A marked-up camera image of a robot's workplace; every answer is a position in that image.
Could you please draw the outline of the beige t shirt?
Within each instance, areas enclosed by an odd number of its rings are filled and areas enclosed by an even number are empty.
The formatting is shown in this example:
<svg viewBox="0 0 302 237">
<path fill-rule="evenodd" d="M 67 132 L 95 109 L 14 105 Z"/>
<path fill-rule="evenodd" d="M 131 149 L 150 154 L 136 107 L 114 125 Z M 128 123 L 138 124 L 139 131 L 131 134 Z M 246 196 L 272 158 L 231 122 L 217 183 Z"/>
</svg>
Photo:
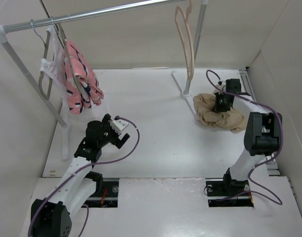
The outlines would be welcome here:
<svg viewBox="0 0 302 237">
<path fill-rule="evenodd" d="M 213 111 L 216 102 L 214 94 L 200 93 L 193 98 L 194 109 L 200 123 L 205 127 L 221 128 L 233 133 L 244 131 L 247 119 L 244 115 L 231 108 L 227 112 Z"/>
</svg>

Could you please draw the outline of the beige wooden hanger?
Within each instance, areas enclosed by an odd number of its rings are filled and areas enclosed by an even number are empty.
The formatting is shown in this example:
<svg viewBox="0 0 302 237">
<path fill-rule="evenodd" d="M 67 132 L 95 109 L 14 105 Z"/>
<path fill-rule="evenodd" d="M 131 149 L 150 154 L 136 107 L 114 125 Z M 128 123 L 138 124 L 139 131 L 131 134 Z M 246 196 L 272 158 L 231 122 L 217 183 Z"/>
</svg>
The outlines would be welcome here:
<svg viewBox="0 0 302 237">
<path fill-rule="evenodd" d="M 189 5 L 184 11 L 179 5 L 175 8 L 175 25 L 179 33 L 181 44 L 183 47 L 186 70 L 187 70 L 187 81 L 192 81 L 194 76 L 195 58 L 194 58 L 194 46 L 192 33 L 189 26 L 189 16 L 192 12 L 193 1 L 189 1 Z"/>
</svg>

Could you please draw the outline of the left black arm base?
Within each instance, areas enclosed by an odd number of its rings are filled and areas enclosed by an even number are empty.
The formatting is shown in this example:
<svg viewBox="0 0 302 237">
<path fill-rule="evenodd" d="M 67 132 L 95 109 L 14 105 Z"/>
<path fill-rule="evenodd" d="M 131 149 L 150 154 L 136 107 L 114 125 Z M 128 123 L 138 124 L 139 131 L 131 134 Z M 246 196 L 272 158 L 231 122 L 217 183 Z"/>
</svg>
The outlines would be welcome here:
<svg viewBox="0 0 302 237">
<path fill-rule="evenodd" d="M 86 204 L 89 208 L 118 207 L 119 178 L 104 178 L 94 171 L 89 172 L 85 178 L 96 183 L 96 191 L 82 205 Z"/>
</svg>

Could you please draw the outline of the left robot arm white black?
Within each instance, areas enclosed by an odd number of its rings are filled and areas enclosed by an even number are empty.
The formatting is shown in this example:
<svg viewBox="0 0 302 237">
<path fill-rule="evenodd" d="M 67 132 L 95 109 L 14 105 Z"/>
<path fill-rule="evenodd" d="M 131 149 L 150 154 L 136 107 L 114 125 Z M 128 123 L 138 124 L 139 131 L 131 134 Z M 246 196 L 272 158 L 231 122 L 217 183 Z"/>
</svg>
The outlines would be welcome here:
<svg viewBox="0 0 302 237">
<path fill-rule="evenodd" d="M 36 199 L 31 206 L 29 237 L 67 237 L 71 233 L 72 219 L 82 207 L 87 208 L 86 200 L 103 191 L 103 177 L 93 172 L 101 165 L 99 158 L 102 148 L 112 144 L 120 149 L 130 135 L 122 132 L 132 121 L 104 115 L 101 121 L 87 124 L 85 137 L 80 142 L 72 161 L 55 186 L 44 199 Z"/>
</svg>

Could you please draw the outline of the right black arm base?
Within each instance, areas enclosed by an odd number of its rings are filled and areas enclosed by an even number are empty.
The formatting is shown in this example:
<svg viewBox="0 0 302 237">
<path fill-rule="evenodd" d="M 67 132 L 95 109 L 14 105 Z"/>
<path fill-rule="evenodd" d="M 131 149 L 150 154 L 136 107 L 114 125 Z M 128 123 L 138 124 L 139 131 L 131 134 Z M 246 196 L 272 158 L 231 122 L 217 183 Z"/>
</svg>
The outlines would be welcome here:
<svg viewBox="0 0 302 237">
<path fill-rule="evenodd" d="M 228 173 L 223 178 L 206 178 L 204 193 L 209 207 L 254 207 L 249 183 L 232 180 Z"/>
</svg>

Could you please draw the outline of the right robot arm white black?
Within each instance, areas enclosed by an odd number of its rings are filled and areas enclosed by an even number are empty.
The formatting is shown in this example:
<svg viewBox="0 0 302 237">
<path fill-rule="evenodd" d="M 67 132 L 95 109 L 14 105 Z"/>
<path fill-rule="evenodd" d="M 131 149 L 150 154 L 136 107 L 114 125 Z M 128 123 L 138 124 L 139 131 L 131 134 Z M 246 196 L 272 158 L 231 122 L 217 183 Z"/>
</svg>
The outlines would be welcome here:
<svg viewBox="0 0 302 237">
<path fill-rule="evenodd" d="M 242 110 L 247 125 L 244 134 L 244 150 L 236 163 L 228 168 L 223 176 L 221 188 L 224 193 L 231 195 L 237 190 L 243 190 L 248 185 L 248 174 L 265 157 L 279 150 L 281 134 L 279 119 L 269 110 L 264 109 L 252 100 L 247 93 L 241 92 L 239 79 L 227 79 L 219 82 L 214 112 L 233 112 L 236 106 Z"/>
</svg>

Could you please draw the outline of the white garment on hanger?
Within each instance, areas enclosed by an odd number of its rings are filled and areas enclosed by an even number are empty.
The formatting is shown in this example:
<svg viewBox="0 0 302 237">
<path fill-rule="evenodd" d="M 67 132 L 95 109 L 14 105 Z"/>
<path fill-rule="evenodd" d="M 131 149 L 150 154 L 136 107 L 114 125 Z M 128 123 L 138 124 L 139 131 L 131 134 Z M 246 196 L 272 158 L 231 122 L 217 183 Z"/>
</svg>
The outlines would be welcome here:
<svg viewBox="0 0 302 237">
<path fill-rule="evenodd" d="M 66 77 L 65 77 L 65 65 L 64 65 L 64 48 L 62 47 L 60 40 L 56 34 L 54 26 L 50 26 L 46 30 L 47 39 L 44 45 L 44 57 L 41 59 L 40 63 L 40 76 L 38 79 L 38 86 L 41 94 L 46 100 L 49 100 L 52 83 L 55 84 L 56 88 L 60 91 L 62 99 L 67 98 L 67 87 L 66 87 Z M 53 60 L 47 61 L 47 53 L 49 49 L 49 44 L 52 43 L 53 46 Z M 48 91 L 45 93 L 42 88 L 42 80 L 46 78 L 49 80 Z"/>
</svg>

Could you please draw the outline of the grey hanger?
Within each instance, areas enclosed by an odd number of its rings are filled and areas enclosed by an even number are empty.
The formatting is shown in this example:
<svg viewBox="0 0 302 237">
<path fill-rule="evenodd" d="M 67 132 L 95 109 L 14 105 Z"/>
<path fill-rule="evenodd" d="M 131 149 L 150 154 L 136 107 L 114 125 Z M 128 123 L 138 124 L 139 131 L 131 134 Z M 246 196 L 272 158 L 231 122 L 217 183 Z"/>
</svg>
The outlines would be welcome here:
<svg viewBox="0 0 302 237">
<path fill-rule="evenodd" d="M 62 42 L 61 25 L 53 24 L 46 29 L 46 39 L 43 39 L 43 56 L 40 62 L 38 87 L 42 96 L 50 99 L 52 86 L 59 89 L 65 98 L 64 82 L 64 44 Z"/>
</svg>

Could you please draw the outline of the pink patterned garment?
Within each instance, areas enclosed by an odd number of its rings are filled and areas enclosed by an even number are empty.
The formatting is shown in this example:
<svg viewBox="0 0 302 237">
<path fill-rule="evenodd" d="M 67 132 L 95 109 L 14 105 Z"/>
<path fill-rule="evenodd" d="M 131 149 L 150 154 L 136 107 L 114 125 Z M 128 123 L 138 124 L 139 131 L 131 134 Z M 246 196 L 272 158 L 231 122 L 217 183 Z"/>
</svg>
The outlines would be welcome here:
<svg viewBox="0 0 302 237">
<path fill-rule="evenodd" d="M 78 47 L 71 41 L 66 41 L 65 79 L 67 103 L 71 114 L 81 114 L 84 109 L 99 106 L 104 99 L 104 93 L 99 88 L 96 74 L 84 58 Z"/>
</svg>

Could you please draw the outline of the metal clothes rack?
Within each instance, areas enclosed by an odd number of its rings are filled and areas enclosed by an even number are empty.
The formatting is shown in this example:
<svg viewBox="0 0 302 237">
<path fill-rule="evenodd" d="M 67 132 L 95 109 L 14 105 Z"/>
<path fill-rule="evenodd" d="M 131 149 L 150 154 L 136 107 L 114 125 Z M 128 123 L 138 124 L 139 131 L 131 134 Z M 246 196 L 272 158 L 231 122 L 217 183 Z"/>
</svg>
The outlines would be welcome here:
<svg viewBox="0 0 302 237">
<path fill-rule="evenodd" d="M 44 104 L 48 107 L 50 112 L 55 116 L 57 121 L 59 122 L 61 129 L 63 131 L 63 135 L 66 136 L 63 137 L 63 148 L 62 148 L 62 154 L 63 154 L 63 160 L 68 159 L 68 132 L 70 129 L 70 124 L 65 121 L 58 112 L 55 111 L 54 107 L 52 104 L 49 102 L 49 99 L 43 96 L 42 92 L 43 90 L 39 89 L 38 84 L 36 83 L 35 79 L 27 69 L 27 67 L 24 65 L 22 60 L 19 58 L 17 53 L 14 51 L 12 46 L 8 43 L 6 34 L 11 33 L 11 32 L 17 32 L 17 31 L 22 31 L 22 30 L 30 30 L 30 29 L 35 29 L 39 27 L 44 27 L 48 25 L 56 25 L 64 22 L 70 22 L 70 21 L 77 21 L 81 19 L 86 19 L 90 17 L 97 17 L 100 15 L 106 15 L 106 14 L 111 14 L 111 13 L 116 13 L 116 12 L 121 12 L 121 11 L 126 11 L 126 10 L 131 10 L 131 9 L 137 9 L 137 8 L 142 8 L 142 7 L 148 7 L 148 6 L 153 6 L 153 5 L 160 5 L 160 4 L 167 4 L 167 3 L 172 3 L 172 2 L 178 2 L 181 0 L 148 0 L 148 1 L 142 1 L 142 2 L 136 2 L 136 3 L 131 3 L 131 4 L 125 4 L 125 5 L 119 5 L 119 6 L 114 6 L 114 7 L 109 7 L 109 8 L 101 8 L 101 9 L 96 9 L 92 11 L 84 11 L 84 12 L 79 12 L 79 13 L 73 13 L 73 14 L 67 14 L 59 17 L 49 17 L 41 20 L 32 20 L 29 22 L 25 23 L 19 23 L 19 24 L 12 24 L 9 26 L 2 26 L 0 25 L 0 44 L 4 47 L 4 49 L 7 51 L 9 56 L 11 56 L 12 60 L 16 63 L 17 67 L 21 70 L 23 75 L 26 77 L 26 79 L 29 81 L 31 86 L 34 88 L 35 92 L 40 96 L 40 98 L 43 100 Z M 198 50 L 198 45 L 200 41 L 200 34 L 201 34 L 201 28 L 203 24 L 203 19 L 205 15 L 205 10 L 206 10 L 206 5 L 209 3 L 209 0 L 201 0 L 201 5 L 200 5 L 200 13 L 199 13 L 199 18 L 198 18 L 198 23 L 197 23 L 197 28 L 196 28 L 196 35 L 195 35 L 195 49 L 192 41 L 189 41 L 189 46 L 190 46 L 190 66 L 187 67 L 188 70 L 190 70 L 191 73 L 194 73 L 194 68 L 195 68 L 195 58 Z"/>
</svg>

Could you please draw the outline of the aluminium rail right side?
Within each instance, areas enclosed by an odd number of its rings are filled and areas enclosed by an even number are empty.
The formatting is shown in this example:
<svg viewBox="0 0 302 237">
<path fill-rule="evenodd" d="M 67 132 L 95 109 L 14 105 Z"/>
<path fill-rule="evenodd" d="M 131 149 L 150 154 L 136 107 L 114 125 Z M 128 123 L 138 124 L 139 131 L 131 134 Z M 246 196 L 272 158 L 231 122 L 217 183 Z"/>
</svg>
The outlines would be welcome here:
<svg viewBox="0 0 302 237">
<path fill-rule="evenodd" d="M 240 72 L 240 76 L 241 76 L 241 79 L 243 81 L 243 85 L 244 85 L 244 88 L 245 88 L 246 92 L 250 93 L 251 97 L 252 97 L 251 99 L 248 99 L 248 103 L 251 102 L 252 104 L 254 104 L 256 106 L 260 106 L 261 108 L 265 107 L 265 109 L 267 109 L 271 112 L 274 112 L 274 115 L 278 115 L 278 113 L 272 107 L 256 102 L 255 95 L 254 95 L 254 92 L 253 92 L 253 89 L 252 89 L 252 84 L 250 83 L 250 79 L 249 79 L 247 70 L 240 70 L 239 72 Z M 252 167 L 252 169 L 248 173 L 248 180 L 249 180 L 250 183 L 253 183 L 254 185 L 258 186 L 259 188 L 262 188 L 262 189 L 266 190 L 267 192 L 272 194 L 275 197 L 275 199 L 272 199 L 272 198 L 268 197 L 267 195 L 265 195 L 263 193 L 260 193 L 260 192 L 257 192 L 257 191 L 244 191 L 242 193 L 239 193 L 238 195 L 235 195 L 234 197 L 238 197 L 239 195 L 243 195 L 243 194 L 257 194 L 257 195 L 260 195 L 260 196 L 270 200 L 271 202 L 273 202 L 277 205 L 283 205 L 283 202 L 282 202 L 281 198 L 277 194 L 275 194 L 272 190 L 270 190 L 269 188 L 265 187 L 264 185 L 262 185 L 262 184 L 260 184 L 256 181 L 254 181 L 251 178 L 252 173 L 258 167 L 261 167 L 262 165 L 265 165 L 265 164 L 272 163 L 273 161 L 274 162 L 277 162 L 277 160 L 281 161 L 282 152 L 283 152 L 283 148 L 284 148 L 284 144 L 283 144 L 284 143 L 284 131 L 282 130 L 282 121 L 280 121 L 281 119 L 279 118 L 278 120 L 279 120 L 279 128 L 281 129 L 281 132 L 282 132 L 282 135 L 283 135 L 282 145 L 279 147 L 277 152 L 274 152 L 274 155 L 269 156 L 270 159 L 266 159 L 265 161 L 262 161 L 261 163 L 256 164 L 255 166 Z"/>
</svg>

